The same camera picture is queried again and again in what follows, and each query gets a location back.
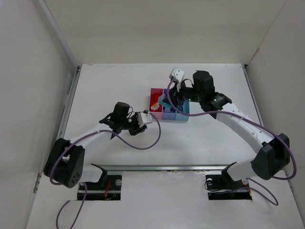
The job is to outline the dark purple lego bricks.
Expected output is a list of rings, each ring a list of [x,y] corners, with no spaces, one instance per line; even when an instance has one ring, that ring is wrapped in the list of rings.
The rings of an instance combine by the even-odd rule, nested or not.
[[[176,111],[172,107],[163,107],[164,113],[176,113]]]

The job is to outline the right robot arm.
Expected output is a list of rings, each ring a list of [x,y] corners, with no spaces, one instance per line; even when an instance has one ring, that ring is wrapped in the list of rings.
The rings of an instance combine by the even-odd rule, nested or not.
[[[247,119],[230,98],[215,90],[214,79],[207,71],[193,74],[191,87],[185,85],[184,72],[174,68],[170,73],[170,83],[164,102],[174,109],[184,102],[198,103],[202,115],[211,115],[238,134],[255,152],[255,157],[244,162],[233,162],[217,175],[207,175],[207,184],[215,189],[234,189],[237,182],[252,177],[263,180],[274,178],[290,162],[295,160],[290,150],[289,138],[285,134],[276,135],[263,126]]]

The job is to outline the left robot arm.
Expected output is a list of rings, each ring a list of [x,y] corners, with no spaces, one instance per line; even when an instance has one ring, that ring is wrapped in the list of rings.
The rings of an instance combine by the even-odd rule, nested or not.
[[[113,111],[104,117],[92,129],[78,137],[55,141],[43,173],[53,183],[72,188],[78,183],[102,183],[107,171],[96,164],[85,164],[85,156],[103,143],[117,137],[127,130],[130,135],[137,135],[146,130],[153,118],[148,111],[129,114],[130,106],[118,102]]]

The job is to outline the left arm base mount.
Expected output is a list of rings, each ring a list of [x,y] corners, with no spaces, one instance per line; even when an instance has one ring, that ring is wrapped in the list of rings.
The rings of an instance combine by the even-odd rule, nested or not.
[[[85,187],[79,185],[77,200],[88,201],[119,201],[121,200],[122,174],[110,173],[103,181],[97,183],[87,182],[87,194]]]

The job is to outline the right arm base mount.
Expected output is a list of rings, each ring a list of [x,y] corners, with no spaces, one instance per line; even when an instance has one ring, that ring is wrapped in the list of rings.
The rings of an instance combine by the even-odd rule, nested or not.
[[[252,200],[248,179],[233,181],[221,174],[207,174],[204,187],[209,200]]]

